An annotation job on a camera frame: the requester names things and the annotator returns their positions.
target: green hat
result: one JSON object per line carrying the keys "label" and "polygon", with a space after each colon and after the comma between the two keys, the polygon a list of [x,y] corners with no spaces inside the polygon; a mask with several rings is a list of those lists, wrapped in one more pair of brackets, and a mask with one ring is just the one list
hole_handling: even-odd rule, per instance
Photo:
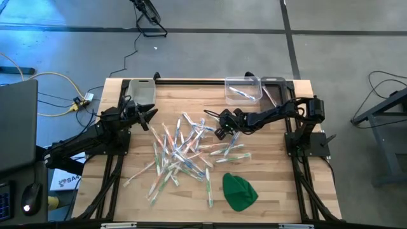
{"label": "green hat", "polygon": [[259,197],[249,182],[230,173],[223,176],[223,194],[230,207],[237,212],[248,208]]}

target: concrete floor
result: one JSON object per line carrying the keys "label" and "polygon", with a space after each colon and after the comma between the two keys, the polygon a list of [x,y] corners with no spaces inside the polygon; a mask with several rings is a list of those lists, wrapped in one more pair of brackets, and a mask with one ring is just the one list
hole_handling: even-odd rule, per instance
{"label": "concrete floor", "polygon": [[[0,14],[1,24],[134,27],[127,0],[63,1],[10,0]],[[279,0],[153,0],[163,25],[182,29],[284,29]],[[292,29],[328,31],[405,31],[403,0],[286,0]],[[103,85],[111,71],[122,68],[138,33],[0,31],[0,52],[20,66],[38,72],[69,75],[82,91]],[[338,134],[330,143],[336,190],[343,218],[353,223],[407,227],[406,184],[374,188],[371,180],[383,174],[383,163],[370,130],[349,120],[370,91],[367,74],[374,70],[407,75],[405,36],[293,36],[302,79],[310,79],[315,94],[325,100],[323,129]],[[113,77],[224,78],[252,71],[258,76],[293,79],[284,34],[170,33],[168,38],[137,41],[139,52],[127,59],[128,70]],[[0,59],[0,65],[9,65]],[[377,75],[378,83],[387,77]],[[0,83],[19,81],[0,75]],[[385,95],[401,89],[389,83]],[[39,91],[71,98],[74,90],[62,79],[39,79]],[[56,99],[40,98],[63,104]],[[372,96],[365,109],[381,100]],[[63,108],[39,104],[43,113]],[[88,114],[79,114],[83,122]],[[38,118],[38,145],[65,139],[82,128],[74,114]],[[61,220],[61,209],[50,215]]]}

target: plastic bin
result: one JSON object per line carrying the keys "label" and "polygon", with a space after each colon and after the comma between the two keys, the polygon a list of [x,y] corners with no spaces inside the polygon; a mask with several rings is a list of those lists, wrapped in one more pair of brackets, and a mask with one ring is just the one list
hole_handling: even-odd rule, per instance
{"label": "plastic bin", "polygon": [[228,105],[256,104],[263,96],[261,81],[256,76],[227,77],[224,93]]}
{"label": "plastic bin", "polygon": [[130,80],[127,95],[130,95],[136,104],[146,105],[155,103],[154,80]]}

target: black tripod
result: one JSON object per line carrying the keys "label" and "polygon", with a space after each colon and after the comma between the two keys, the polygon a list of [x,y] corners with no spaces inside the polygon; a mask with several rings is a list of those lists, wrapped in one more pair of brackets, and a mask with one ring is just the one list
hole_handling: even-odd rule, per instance
{"label": "black tripod", "polygon": [[[137,19],[135,25],[138,30],[142,33],[143,36],[148,38],[156,38],[156,37],[167,37],[167,30],[160,24],[161,17],[158,14],[157,10],[153,6],[150,0],[130,0],[134,7],[136,7],[141,13],[141,17]],[[154,35],[147,35],[143,29],[141,29],[139,22],[140,20],[146,17],[147,20],[150,22],[151,25],[158,25],[160,28],[165,32],[165,34],[154,34]]]}

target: wire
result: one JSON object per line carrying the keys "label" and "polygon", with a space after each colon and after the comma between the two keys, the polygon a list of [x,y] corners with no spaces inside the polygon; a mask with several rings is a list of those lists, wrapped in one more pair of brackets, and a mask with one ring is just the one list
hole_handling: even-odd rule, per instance
{"label": "wire", "polygon": [[120,114],[123,112],[123,110],[126,108],[128,102],[130,102],[130,100],[132,100],[132,96],[131,96],[131,95],[126,95],[126,96],[124,96],[123,98],[126,99],[127,97],[128,97],[129,99],[126,101],[125,105],[120,109],[119,113],[98,115],[98,114],[95,113],[95,111],[94,111],[93,109],[92,109],[92,112],[89,112],[86,107],[83,107],[83,108],[85,109],[85,111],[87,111],[87,113],[89,113],[89,114],[91,114],[91,115],[94,115],[94,116],[96,116],[96,117],[99,117],[99,118],[106,117],[106,116],[120,115]]}
{"label": "wire", "polygon": [[72,102],[72,99],[65,99],[65,98],[61,98],[61,97],[58,97],[58,96],[54,96],[54,95],[50,95],[50,94],[46,94],[46,93],[42,93],[42,92],[38,92],[38,94],[46,95],[46,96],[49,96],[49,97],[54,97],[54,98],[57,98],[57,99],[62,99],[62,100],[65,100],[65,101]]}
{"label": "wire", "polygon": [[48,105],[51,105],[51,106],[55,106],[55,107],[57,107],[57,108],[69,108],[69,107],[72,106],[72,104],[70,104],[70,105],[68,105],[68,106],[59,106],[59,105],[55,105],[55,104],[52,104],[52,103],[50,103],[50,102],[45,102],[45,101],[41,101],[41,100],[38,100],[38,102],[42,102],[42,103],[44,103],[44,104],[48,104]]}
{"label": "wire", "polygon": [[78,95],[79,95],[82,99],[85,98],[85,97],[82,95],[82,93],[79,91],[78,86],[76,86],[75,83],[74,83],[68,76],[66,76],[66,75],[64,75],[64,74],[55,73],[55,72],[38,73],[38,74],[35,74],[34,76],[31,76],[31,77],[28,78],[27,80],[31,80],[31,79],[34,79],[35,77],[43,76],[43,75],[57,75],[57,76],[60,76],[60,77],[65,78],[65,79],[66,79],[67,81],[69,81],[69,82],[71,83],[71,85],[75,88],[75,90],[77,91]]}
{"label": "wire", "polygon": [[[353,116],[353,118],[352,118],[352,121],[355,120],[356,115],[357,115],[358,112],[362,109],[362,107],[363,107],[363,105],[366,103],[366,101],[369,99],[369,96],[370,96],[373,92],[375,92],[376,88],[379,87],[379,85],[381,85],[382,83],[388,82],[388,81],[400,82],[400,81],[398,81],[398,80],[387,79],[387,80],[381,81],[379,84],[377,84],[375,87],[373,87],[372,90],[370,91],[370,93],[368,94],[368,96],[366,96],[366,98],[363,100],[362,104],[359,106],[359,108],[358,108],[357,111],[355,112],[355,114],[354,114],[354,116]],[[398,121],[391,121],[391,122],[388,122],[388,123],[382,123],[382,124],[375,125],[375,126],[370,126],[370,127],[359,127],[359,126],[357,126],[357,125],[353,125],[353,126],[356,127],[356,128],[360,128],[360,129],[367,129],[367,128],[381,127],[381,126],[384,126],[384,125],[390,125],[390,124],[393,124],[393,123],[399,123],[399,122],[402,122],[402,121],[407,121],[407,119],[398,120]]]}
{"label": "wire", "polygon": [[71,203],[69,204],[68,211],[66,212],[66,215],[65,215],[65,217],[64,217],[64,221],[68,218],[69,212],[71,211],[72,205],[74,204],[74,199],[75,199],[75,197],[76,197],[76,195],[75,195],[75,190],[76,190],[76,188],[78,187],[79,182],[80,182],[81,180],[82,180],[82,177],[79,178],[78,181],[76,182],[76,185],[75,185],[75,188],[74,188],[74,193],[73,193],[72,199],[71,199]]}
{"label": "wire", "polygon": [[11,63],[14,64],[14,66],[17,68],[17,70],[20,72],[22,81],[24,81],[24,76],[23,76],[23,72],[21,71],[20,67],[16,64],[16,62],[14,62],[14,60],[12,60],[11,58],[9,58],[8,56],[6,56],[6,54],[4,53],[0,53],[0,55],[2,55],[3,57],[6,57],[6,59],[8,59]]}
{"label": "wire", "polygon": [[[85,160],[85,162],[83,162],[83,164],[86,164],[86,163],[87,163],[90,159],[92,159],[94,156],[95,156],[95,155],[90,155],[90,156]],[[66,212],[66,215],[65,215],[65,217],[64,217],[64,221],[68,218],[69,212],[71,211],[72,205],[74,204],[75,196],[78,195],[78,191],[79,191],[79,190],[76,192],[76,195],[75,195],[75,190],[76,190],[76,188],[78,187],[78,184],[79,184],[79,182],[80,182],[81,180],[82,180],[82,177],[79,178],[78,181],[77,181],[76,184],[75,184],[74,193],[73,193],[73,195],[72,195],[72,199],[71,199],[71,203],[69,204],[68,211]]]}
{"label": "wire", "polygon": [[302,114],[300,114],[300,115],[301,115],[301,116],[304,116],[304,114],[305,114],[304,108],[298,108],[298,110],[299,110],[299,111],[303,111]]}
{"label": "wire", "polygon": [[90,92],[91,90],[95,90],[95,89],[103,88],[103,87],[104,87],[104,85],[103,85],[103,86],[97,86],[97,87],[94,87],[94,88],[89,89],[88,92]]}
{"label": "wire", "polygon": [[[389,76],[393,76],[393,77],[397,77],[397,78],[407,79],[406,76],[399,76],[399,75],[396,75],[396,74],[387,73],[387,72],[385,72],[385,71],[373,71],[373,72],[369,73],[369,75],[368,75],[368,80],[369,80],[370,87],[373,89],[374,93],[375,93],[377,96],[379,96],[380,98],[382,98],[382,99],[387,99],[388,97],[384,97],[384,96],[379,95],[379,93],[377,93],[377,91],[375,90],[375,88],[373,88],[373,85],[372,85],[372,83],[371,83],[371,76],[372,76],[374,73],[382,73],[382,74],[387,74],[387,75],[389,75]],[[397,81],[398,83],[401,83],[401,84],[403,84],[404,86],[407,87],[407,85],[406,85],[405,83],[403,83],[402,81],[399,81],[399,80],[395,80],[395,81]]]}
{"label": "wire", "polygon": [[[133,9],[134,9],[134,14],[135,14],[135,21],[138,21],[137,12],[136,12],[136,10],[135,10],[135,4],[133,4]],[[127,56],[124,57],[123,68],[120,69],[120,70],[111,72],[111,73],[109,74],[109,78],[110,78],[110,77],[112,76],[112,74],[114,74],[114,73],[119,73],[119,72],[121,72],[121,71],[127,70],[127,68],[126,68],[126,59],[127,59],[127,57],[131,57],[132,55],[134,55],[135,53],[138,52],[138,50],[135,48],[135,42],[139,39],[140,36],[141,36],[141,32],[140,32],[139,36],[134,40],[134,52],[132,52],[131,54],[129,54],[129,55],[127,55]]]}
{"label": "wire", "polygon": [[[6,55],[3,54],[3,53],[0,53],[0,55],[2,55],[2,56],[5,57],[6,59],[8,59],[11,63],[14,64],[14,66],[17,68],[17,70],[19,71],[19,73],[20,73],[20,75],[21,75],[21,80],[24,81],[23,72],[21,71],[21,68],[17,65],[17,63],[14,62],[14,60],[12,60],[11,58],[9,58],[8,56],[6,56]],[[78,87],[75,85],[75,83],[74,83],[68,76],[65,76],[65,75],[60,74],[60,73],[55,73],[55,72],[38,73],[38,74],[35,74],[34,76],[29,77],[27,80],[31,80],[31,79],[34,79],[35,77],[42,76],[42,75],[46,75],[46,74],[57,75],[57,76],[61,76],[61,77],[65,78],[65,79],[68,80],[68,81],[71,83],[71,85],[75,88],[75,90],[77,91],[78,95],[79,95],[82,99],[84,99],[84,96],[83,96],[82,93],[79,91],[79,89],[78,89]],[[71,109],[68,109],[66,112],[61,113],[61,114],[42,114],[42,113],[38,113],[38,115],[45,116],[45,117],[58,117],[58,116],[66,115],[67,113],[69,113],[69,112],[71,112],[71,111],[72,111]]]}
{"label": "wire", "polygon": [[331,165],[330,162],[329,162],[328,160],[326,160],[326,158],[324,158],[323,156],[321,157],[321,159],[323,159],[323,160],[328,164],[329,168],[331,169],[333,185],[336,186],[335,173],[333,172],[332,165]]}
{"label": "wire", "polygon": [[75,115],[76,116],[76,121],[78,121],[79,125],[81,125],[82,127],[86,127],[84,124],[81,123],[81,121],[79,121],[78,113],[79,113],[79,110],[76,111],[76,115]]}

